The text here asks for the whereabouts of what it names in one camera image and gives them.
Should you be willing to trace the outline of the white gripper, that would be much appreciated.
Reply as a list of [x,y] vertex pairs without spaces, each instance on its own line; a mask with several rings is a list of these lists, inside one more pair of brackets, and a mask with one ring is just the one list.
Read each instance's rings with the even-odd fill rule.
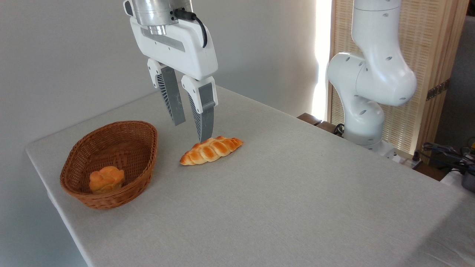
[[173,123],[177,126],[186,121],[176,69],[185,74],[181,83],[188,93],[200,142],[211,138],[214,108],[218,105],[212,75],[218,64],[209,31],[207,46],[203,48],[202,29],[195,22],[179,20],[167,25],[165,35],[152,35],[133,17],[130,24],[140,51],[150,58],[147,66],[152,84],[160,90]]

